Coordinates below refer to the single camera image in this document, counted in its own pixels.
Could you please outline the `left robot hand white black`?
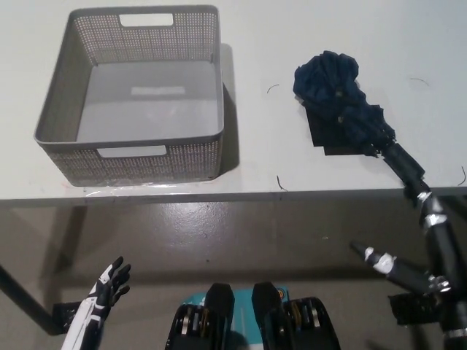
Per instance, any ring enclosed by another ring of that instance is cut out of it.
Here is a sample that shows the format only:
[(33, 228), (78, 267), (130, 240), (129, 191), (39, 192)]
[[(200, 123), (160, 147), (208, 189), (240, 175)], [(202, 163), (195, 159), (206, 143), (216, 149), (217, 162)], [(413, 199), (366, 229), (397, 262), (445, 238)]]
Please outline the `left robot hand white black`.
[(116, 302), (130, 290), (131, 265), (123, 266), (123, 257), (119, 256), (100, 275), (88, 293), (87, 299), (93, 303), (91, 314), (104, 321)]

